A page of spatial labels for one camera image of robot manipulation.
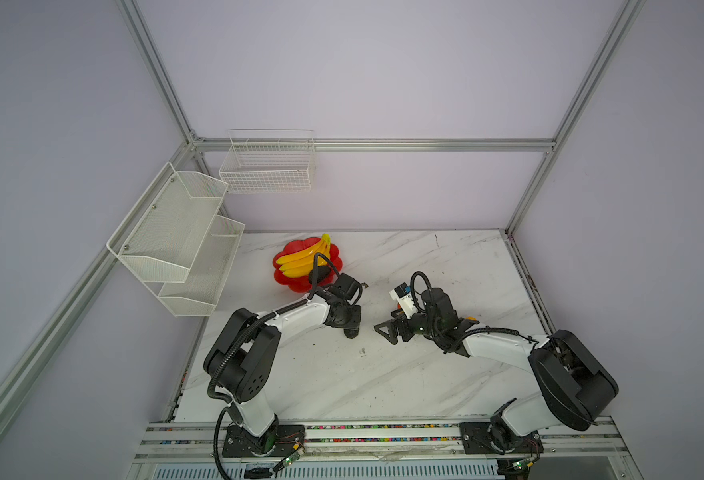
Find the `yellow fake banana bunch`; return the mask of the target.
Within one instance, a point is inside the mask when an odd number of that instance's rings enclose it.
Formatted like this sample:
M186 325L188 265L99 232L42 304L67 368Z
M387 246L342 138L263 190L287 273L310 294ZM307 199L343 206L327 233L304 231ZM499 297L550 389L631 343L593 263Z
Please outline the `yellow fake banana bunch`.
M291 242L274 261L276 269L287 278L308 276L314 269L316 254L328 257L331 246L332 240L328 234Z

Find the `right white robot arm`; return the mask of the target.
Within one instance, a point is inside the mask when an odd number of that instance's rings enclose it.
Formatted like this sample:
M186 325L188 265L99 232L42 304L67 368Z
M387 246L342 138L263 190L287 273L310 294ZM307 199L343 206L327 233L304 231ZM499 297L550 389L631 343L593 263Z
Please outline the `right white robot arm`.
M390 295L398 308L374 329L391 344L422 336L444 354L494 360L534 377L537 391L504 403L482 423L480 432L465 430L467 445L477 443L504 455L525 444L537 447L534 437L545 428L586 431L620 392L613 376L571 331L534 335L483 325L460 316L441 288L415 295L410 287L400 285Z

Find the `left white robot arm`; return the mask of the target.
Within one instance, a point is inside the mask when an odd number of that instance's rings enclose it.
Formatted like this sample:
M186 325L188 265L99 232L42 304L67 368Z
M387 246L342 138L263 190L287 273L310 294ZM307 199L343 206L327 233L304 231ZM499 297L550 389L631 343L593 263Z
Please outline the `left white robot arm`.
M207 396L223 403L228 418L222 454L242 450L267 456L278 446L281 433L302 434L301 427L281 427L278 415L263 393L281 345L321 327L341 330L349 339L360 333L359 301L366 285L341 274L326 286L314 286L300 299L280 308L254 313L236 310L207 354L203 368L209 375Z

